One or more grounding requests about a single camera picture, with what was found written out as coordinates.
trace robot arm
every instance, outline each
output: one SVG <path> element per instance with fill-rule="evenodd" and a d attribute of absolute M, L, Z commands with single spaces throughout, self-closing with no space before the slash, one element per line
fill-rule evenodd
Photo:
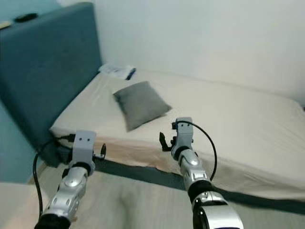
<path fill-rule="evenodd" d="M 179 123 L 191 118 L 177 118 L 173 129 L 177 137 L 172 141 L 172 157 L 178 161 L 193 209 L 194 229 L 243 229 L 235 210 L 219 194 L 208 178 L 201 160 L 193 151 L 193 126 Z"/>
<path fill-rule="evenodd" d="M 88 176 L 95 169 L 93 144 L 96 134 L 91 131 L 77 131 L 69 169 L 63 173 L 58 191 L 48 203 L 35 229 L 68 229 L 85 195 Z"/>

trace light gray floor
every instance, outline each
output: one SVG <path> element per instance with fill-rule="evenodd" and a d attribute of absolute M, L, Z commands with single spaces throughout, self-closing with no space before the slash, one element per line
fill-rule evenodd
<path fill-rule="evenodd" d="M 47 167 L 41 187 L 51 197 L 64 165 Z M 245 229 L 305 229 L 305 216 L 232 203 Z M 72 229 L 192 229 L 187 193 L 124 177 L 95 172 Z"/>

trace mattress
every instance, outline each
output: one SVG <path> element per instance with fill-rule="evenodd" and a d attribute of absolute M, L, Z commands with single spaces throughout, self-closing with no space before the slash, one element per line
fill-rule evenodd
<path fill-rule="evenodd" d="M 149 81 L 173 109 L 127 132 L 112 94 Z M 92 130 L 94 151 L 107 145 L 106 158 L 128 166 L 155 167 L 179 174 L 170 152 L 162 152 L 159 132 L 176 135 L 171 122 L 189 116 L 211 136 L 218 154 L 213 183 L 221 189 L 272 199 L 305 200 L 305 113 L 295 101 L 258 90 L 167 73 L 138 70 L 130 81 L 97 75 L 60 114 L 55 136 Z M 193 148 L 207 174 L 213 149 L 194 129 Z"/>

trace black cable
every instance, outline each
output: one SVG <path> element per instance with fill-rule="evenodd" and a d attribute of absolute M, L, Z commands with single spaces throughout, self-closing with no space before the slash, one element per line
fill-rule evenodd
<path fill-rule="evenodd" d="M 40 185 L 38 182 L 37 171 L 36 171 L 37 160 L 38 160 L 39 155 L 44 151 L 45 147 L 48 144 L 52 143 L 53 141 L 54 140 L 52 139 L 52 140 L 48 141 L 47 143 L 43 144 L 43 146 L 40 148 L 40 150 L 38 150 L 37 154 L 35 155 L 34 162 L 33 162 L 33 177 L 34 177 L 34 182 L 35 182 L 35 186 L 37 189 L 38 202 L 39 202 L 39 218 L 41 217 L 42 212 L 43 212 L 43 203 L 42 203 L 41 190 L 40 190 Z"/>
<path fill-rule="evenodd" d="M 204 133 L 204 135 L 209 139 L 209 141 L 211 142 L 212 144 L 212 147 L 213 147 L 213 151 L 214 151 L 214 169 L 213 169 L 213 172 L 212 172 L 212 175 L 210 177 L 210 180 L 212 181 L 214 176 L 215 176 L 215 173 L 216 173 L 216 169 L 217 169 L 217 154 L 216 154 L 216 148 L 215 148 L 215 145 L 214 145 L 214 142 L 212 141 L 212 139 L 210 138 L 210 136 L 198 125 L 192 123 L 192 122 L 189 122 L 189 121 L 177 121 L 176 124 L 179 124 L 179 123 L 186 123 L 186 124 L 190 124 L 192 126 L 195 126 L 197 129 L 199 129 L 201 132 Z"/>
<path fill-rule="evenodd" d="M 38 177 L 37 177 L 37 160 L 39 155 L 44 151 L 45 147 L 52 143 L 55 142 L 56 140 L 61 140 L 61 139 L 66 139 L 69 142 L 73 142 L 75 139 L 75 134 L 70 134 L 67 136 L 62 136 L 62 137 L 56 137 L 54 139 L 51 139 L 50 141 L 46 142 L 45 144 L 42 145 L 42 147 L 40 149 L 37 150 L 37 154 L 35 155 L 34 161 L 33 161 L 33 177 L 34 177 L 34 183 L 37 189 L 37 195 L 38 195 L 38 202 L 39 202 L 39 218 L 41 217 L 42 213 L 43 213 L 43 202 L 42 202 L 42 196 L 41 196 L 41 189 L 40 189 L 40 185 L 39 185 L 39 181 L 38 181 Z"/>

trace teal headboard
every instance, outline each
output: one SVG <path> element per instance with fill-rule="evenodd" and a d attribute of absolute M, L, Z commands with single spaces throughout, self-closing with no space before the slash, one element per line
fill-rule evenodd
<path fill-rule="evenodd" d="M 101 65 L 93 5 L 79 3 L 0 32 L 0 97 L 34 147 Z M 42 155 L 50 166 L 55 145 Z"/>

